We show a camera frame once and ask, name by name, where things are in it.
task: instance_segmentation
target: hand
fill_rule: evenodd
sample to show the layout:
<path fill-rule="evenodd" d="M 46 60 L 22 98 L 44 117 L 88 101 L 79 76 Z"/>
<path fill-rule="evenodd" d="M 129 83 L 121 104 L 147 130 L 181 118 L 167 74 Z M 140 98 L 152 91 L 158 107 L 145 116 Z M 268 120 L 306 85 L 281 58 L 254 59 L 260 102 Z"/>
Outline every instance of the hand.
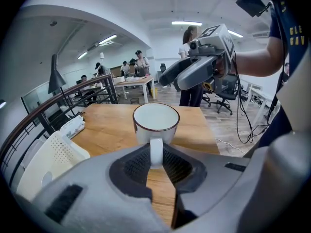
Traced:
<path fill-rule="evenodd" d="M 216 60 L 216 67 L 215 69 L 218 71 L 219 74 L 224 74 L 225 67 L 224 67 L 224 58 L 219 56 Z"/>

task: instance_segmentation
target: white mug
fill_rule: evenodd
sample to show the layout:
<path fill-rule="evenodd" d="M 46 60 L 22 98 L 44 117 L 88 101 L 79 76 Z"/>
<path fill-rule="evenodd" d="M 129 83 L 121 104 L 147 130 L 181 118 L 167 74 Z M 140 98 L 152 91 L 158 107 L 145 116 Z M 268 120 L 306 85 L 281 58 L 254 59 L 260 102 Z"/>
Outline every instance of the white mug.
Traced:
<path fill-rule="evenodd" d="M 148 103 L 133 112 L 134 129 L 139 144 L 150 143 L 151 168 L 162 167 L 163 142 L 170 143 L 179 123 L 179 113 L 162 103 Z"/>

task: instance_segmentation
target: woman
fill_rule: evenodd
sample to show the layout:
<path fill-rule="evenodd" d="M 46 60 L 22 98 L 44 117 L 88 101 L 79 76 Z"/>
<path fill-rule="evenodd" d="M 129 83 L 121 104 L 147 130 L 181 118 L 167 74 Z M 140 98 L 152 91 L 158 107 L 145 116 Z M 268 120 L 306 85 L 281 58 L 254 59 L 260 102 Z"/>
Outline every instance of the woman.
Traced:
<path fill-rule="evenodd" d="M 188 56 L 190 50 L 189 42 L 198 36 L 198 28 L 190 25 L 184 33 L 183 45 L 179 48 L 178 54 L 182 59 Z M 202 84 L 196 85 L 193 88 L 181 91 L 179 106 L 200 107 L 203 97 Z"/>
<path fill-rule="evenodd" d="M 149 75 L 150 65 L 149 65 L 148 59 L 142 56 L 142 52 L 140 50 L 137 50 L 135 54 L 137 56 L 137 60 L 136 60 L 137 72 L 136 73 L 138 74 L 139 77 L 145 77 L 146 74 Z M 147 83 L 147 87 L 148 87 L 149 95 L 152 96 L 150 82 Z"/>

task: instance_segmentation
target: wooden floor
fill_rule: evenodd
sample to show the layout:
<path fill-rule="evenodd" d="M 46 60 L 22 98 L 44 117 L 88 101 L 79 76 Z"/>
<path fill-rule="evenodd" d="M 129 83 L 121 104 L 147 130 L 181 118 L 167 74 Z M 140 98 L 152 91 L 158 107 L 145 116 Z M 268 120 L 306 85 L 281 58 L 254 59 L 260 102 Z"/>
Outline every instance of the wooden floor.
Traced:
<path fill-rule="evenodd" d="M 158 84 L 155 85 L 157 88 L 157 100 L 153 100 L 151 96 L 148 95 L 149 102 L 161 102 L 169 105 L 179 105 L 180 100 L 180 92 L 177 92 L 175 88 L 172 87 L 162 87 Z M 120 95 L 118 96 L 120 104 L 130 104 L 131 98 L 139 98 L 140 104 L 144 104 L 144 98 L 142 95 L 142 87 L 137 87 L 133 89 L 132 87 L 125 89 L 127 94 L 127 100 L 124 99 L 122 90 L 117 88 L 117 93 Z M 216 101 L 218 98 L 214 94 L 209 94 L 210 101 Z M 237 105 L 238 100 L 230 101 L 230 109 L 233 112 L 233 115 L 230 115 L 230 112 L 225 108 L 221 108 L 220 113 L 217 113 L 218 105 L 212 104 L 211 107 L 208 107 L 208 104 L 205 101 L 201 103 L 201 110 L 206 118 L 207 124 L 214 132 L 214 136 L 216 139 L 220 139 L 224 142 L 230 143 L 231 145 L 235 146 L 238 149 L 232 148 L 230 145 L 222 143 L 219 140 L 216 140 L 220 154 L 222 155 L 229 155 L 229 156 L 237 156 L 241 157 L 244 153 L 248 152 L 252 146 L 256 144 L 256 142 L 262 136 L 256 136 L 252 143 L 243 144 L 240 142 L 238 135 L 237 135 L 237 127 L 236 127 L 236 116 L 237 116 Z M 247 115 L 249 120 L 252 122 L 255 118 L 257 112 L 259 110 L 259 106 L 255 103 L 249 105 L 247 109 Z M 264 119 L 258 120 L 257 124 L 266 125 L 266 121 Z M 246 141 L 247 136 L 249 135 L 249 125 L 246 119 L 246 116 L 241 115 L 241 110 L 239 109 L 239 118 L 238 118 L 238 126 L 239 126 L 239 134 L 242 141 Z M 254 134 L 258 134 L 263 126 L 258 126 L 254 131 Z"/>

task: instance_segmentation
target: blue shirt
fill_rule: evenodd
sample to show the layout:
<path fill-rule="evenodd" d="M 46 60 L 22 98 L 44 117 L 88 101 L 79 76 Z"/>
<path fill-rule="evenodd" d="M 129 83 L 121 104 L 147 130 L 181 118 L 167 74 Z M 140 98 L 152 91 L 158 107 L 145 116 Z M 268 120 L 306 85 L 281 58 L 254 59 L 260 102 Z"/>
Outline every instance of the blue shirt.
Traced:
<path fill-rule="evenodd" d="M 272 23 L 269 36 L 283 40 L 285 50 L 289 53 L 291 76 L 307 50 L 309 39 L 304 35 L 304 29 L 296 22 L 285 2 L 275 2 L 274 6 L 275 10 L 271 9 Z M 276 13 L 279 15 L 281 32 L 277 24 Z M 291 130 L 292 128 L 289 120 L 281 107 L 279 113 L 275 116 L 267 131 L 259 140 L 258 147 L 260 148 L 270 145 L 279 136 L 286 134 Z"/>

